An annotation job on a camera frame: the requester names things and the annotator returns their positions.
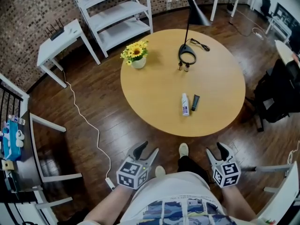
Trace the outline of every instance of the shoe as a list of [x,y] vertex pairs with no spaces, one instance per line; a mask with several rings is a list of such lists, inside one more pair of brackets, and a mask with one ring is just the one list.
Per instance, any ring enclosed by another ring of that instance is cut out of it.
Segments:
[[183,156],[188,156],[188,145],[186,143],[180,144],[179,155],[180,155],[180,158],[182,158]]
[[155,169],[155,176],[157,178],[159,178],[159,177],[162,177],[162,176],[165,176],[165,175],[166,175],[165,169],[162,166],[157,166],[156,169]]

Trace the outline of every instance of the dark hardwood floor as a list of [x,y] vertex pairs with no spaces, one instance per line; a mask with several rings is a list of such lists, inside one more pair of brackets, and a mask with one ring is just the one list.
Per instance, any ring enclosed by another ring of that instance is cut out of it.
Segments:
[[[202,10],[210,17],[211,9],[212,6],[205,6]],[[190,29],[211,36],[235,56],[245,77],[246,95],[252,97],[259,79],[279,58],[274,42],[276,37],[270,33],[269,40],[262,41],[254,34],[248,37],[240,35],[228,23],[230,16],[225,9],[225,5],[218,6],[212,26],[192,25]],[[267,24],[257,13],[250,11],[248,6],[239,5],[238,10],[263,29],[267,28]],[[185,29],[187,17],[187,9],[156,16],[153,18],[154,31]],[[236,12],[232,22],[243,34],[249,34],[255,26],[239,12]],[[100,147],[111,156],[112,170],[109,177],[115,184],[115,172],[127,150],[145,140],[149,141],[150,148],[159,147],[155,165],[162,165],[167,173],[176,172],[178,147],[183,142],[189,145],[191,158],[209,171],[205,149],[210,147],[217,151],[217,141],[232,147],[242,168],[286,163],[290,150],[295,149],[300,139],[300,114],[292,114],[291,117],[273,124],[265,122],[265,132],[258,133],[255,120],[242,123],[252,109],[245,103],[238,117],[228,127],[215,134],[195,138],[170,135],[148,125],[131,109],[122,92],[120,52],[125,45],[110,51],[107,59],[104,59],[99,47],[95,45],[95,52],[101,61],[100,66],[96,65],[83,46],[61,61],[67,80],[73,85],[81,113],[101,131]],[[61,71],[56,69],[54,72],[63,78]],[[34,124],[44,175],[74,172],[83,174],[83,179],[45,184],[45,192],[50,201],[67,196],[74,199],[68,204],[53,208],[58,219],[67,219],[84,207],[92,209],[110,192],[105,182],[108,159],[96,148],[97,131],[78,115],[70,88],[63,89],[50,77],[46,77],[31,92],[29,108],[33,114],[67,128],[67,132],[62,134]],[[300,156],[294,155],[294,160],[299,159]],[[282,173],[243,172],[238,187],[258,213],[271,197],[263,192],[263,187],[276,187],[282,179]],[[211,186],[211,190],[221,199],[218,187]]]

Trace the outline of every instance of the white flower pot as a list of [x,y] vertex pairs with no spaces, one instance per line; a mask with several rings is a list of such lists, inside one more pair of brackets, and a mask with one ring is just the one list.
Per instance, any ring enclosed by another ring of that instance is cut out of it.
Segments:
[[145,66],[146,64],[146,57],[143,57],[142,59],[140,60],[137,60],[137,61],[133,61],[131,63],[131,66],[135,69],[141,69]]

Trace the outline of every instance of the brick wall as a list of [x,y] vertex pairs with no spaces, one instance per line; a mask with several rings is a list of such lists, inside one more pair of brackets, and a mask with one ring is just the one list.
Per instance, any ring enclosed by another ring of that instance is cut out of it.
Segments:
[[[127,0],[104,1],[90,8],[89,13],[93,15],[124,1]],[[198,4],[213,3],[213,0],[196,1]],[[153,14],[187,5],[186,0],[173,0],[171,4],[166,0],[151,0]],[[43,74],[36,66],[38,48],[47,39],[46,27],[57,18],[64,24],[77,18],[91,38],[75,0],[0,0],[0,71],[24,90]]]

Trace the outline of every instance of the lamp shade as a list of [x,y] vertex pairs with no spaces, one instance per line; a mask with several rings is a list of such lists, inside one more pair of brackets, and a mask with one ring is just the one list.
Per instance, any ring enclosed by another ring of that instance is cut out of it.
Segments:
[[210,26],[210,22],[201,12],[195,0],[187,0],[190,6],[189,24]]

